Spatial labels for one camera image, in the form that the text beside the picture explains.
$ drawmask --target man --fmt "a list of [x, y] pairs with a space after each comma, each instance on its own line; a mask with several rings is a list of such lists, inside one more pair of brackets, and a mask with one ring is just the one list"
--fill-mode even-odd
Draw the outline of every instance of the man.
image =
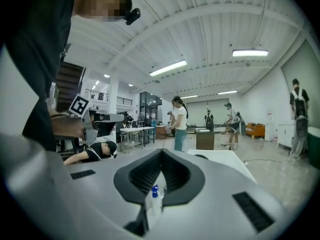
[[207, 114], [204, 116], [205, 120], [205, 128], [207, 130], [213, 131], [214, 130], [214, 116], [211, 114], [211, 111], [208, 110]]
[[226, 146], [227, 149], [236, 151], [238, 149], [238, 141], [239, 141], [239, 132], [240, 132], [240, 119], [237, 116], [237, 112], [232, 109], [231, 103], [227, 103], [224, 105], [226, 109], [230, 112], [229, 120], [225, 122], [226, 125], [230, 125], [230, 137], [229, 137], [229, 144]]
[[299, 141], [299, 136], [297, 134], [297, 122], [300, 119], [305, 119], [305, 125], [302, 126], [308, 130], [308, 109], [309, 109], [309, 97], [305, 89], [300, 88], [299, 81], [295, 78], [292, 81], [293, 91], [290, 94], [290, 105], [294, 114], [294, 136], [292, 141], [292, 149], [290, 151], [290, 156], [294, 161], [300, 160], [300, 154], [304, 147], [304, 141]]
[[66, 159], [63, 163], [65, 165], [72, 165], [78, 162], [81, 163], [88, 163], [88, 162], [95, 162], [101, 161], [102, 159], [116, 157], [114, 152], [117, 150], [117, 144], [113, 141], [107, 142], [97, 142], [78, 154], [74, 154], [68, 159]]
[[[170, 115], [170, 126], [173, 126], [177, 121], [174, 113], [172, 111], [168, 112], [168, 115]], [[176, 137], [176, 129], [171, 129], [173, 139]]]
[[99, 21], [123, 19], [130, 13], [132, 1], [14, 0], [14, 2], [14, 6], [8, 8], [11, 11], [6, 11], [8, 15], [12, 14], [10, 17], [12, 20], [6, 23], [4, 43], [16, 67], [39, 97], [22, 134], [39, 142], [47, 151], [56, 151], [55, 135], [83, 139], [84, 127], [80, 118], [59, 116], [46, 104], [51, 83], [56, 79], [61, 58], [66, 54], [71, 17], [79, 15]]

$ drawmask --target column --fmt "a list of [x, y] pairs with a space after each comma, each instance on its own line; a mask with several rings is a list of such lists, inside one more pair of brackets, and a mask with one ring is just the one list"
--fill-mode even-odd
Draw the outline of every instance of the column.
[[[108, 103], [109, 103], [109, 108], [108, 112], [110, 114], [116, 114], [116, 109], [117, 109], [117, 96], [118, 96], [118, 86], [119, 86], [119, 80], [117, 77], [112, 76], [110, 78], [110, 85], [109, 85], [109, 94], [108, 94]], [[109, 136], [110, 141], [116, 143], [116, 131], [113, 130], [110, 133]]]

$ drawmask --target couch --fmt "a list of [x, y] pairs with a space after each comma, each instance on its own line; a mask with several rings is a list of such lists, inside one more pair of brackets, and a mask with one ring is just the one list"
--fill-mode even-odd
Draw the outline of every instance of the couch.
[[253, 139], [255, 137], [264, 137], [265, 136], [265, 125], [260, 123], [250, 122], [245, 126], [245, 134], [250, 135]]

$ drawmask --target railing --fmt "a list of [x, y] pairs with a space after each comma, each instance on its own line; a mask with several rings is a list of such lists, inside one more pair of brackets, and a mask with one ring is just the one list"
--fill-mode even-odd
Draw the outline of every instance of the railing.
[[[103, 92], [98, 92], [95, 90], [85, 89], [84, 95], [85, 95], [85, 97], [88, 97], [89, 99], [92, 99], [92, 100], [105, 101], [105, 102], [109, 101], [109, 94], [103, 93]], [[117, 96], [116, 103], [122, 104], [122, 105], [127, 105], [127, 106], [132, 106], [132, 99], [122, 98], [122, 97]]]

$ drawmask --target light fixture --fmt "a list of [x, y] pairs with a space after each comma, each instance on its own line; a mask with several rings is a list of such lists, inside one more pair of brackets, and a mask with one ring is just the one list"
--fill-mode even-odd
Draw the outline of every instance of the light fixture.
[[198, 95], [185, 96], [185, 97], [181, 97], [181, 99], [189, 99], [189, 98], [196, 98], [196, 97], [198, 97]]
[[171, 64], [169, 66], [165, 66], [163, 68], [160, 68], [160, 69], [157, 69], [157, 70], [155, 70], [153, 72], [150, 72], [150, 76], [155, 77], [155, 76], [157, 76], [159, 74], [162, 74], [162, 73], [170, 71], [170, 70], [174, 70], [176, 68], [179, 68], [179, 67], [182, 67], [182, 66], [185, 66], [185, 65], [187, 65], [187, 62], [184, 59], [184, 60], [178, 61], [176, 63], [173, 63], [173, 64]]
[[245, 49], [245, 50], [233, 50], [233, 57], [244, 57], [244, 56], [268, 56], [269, 51], [267, 50], [255, 50], [255, 49]]
[[221, 94], [236, 94], [238, 91], [237, 90], [229, 90], [229, 91], [222, 91], [218, 92], [219, 95]]

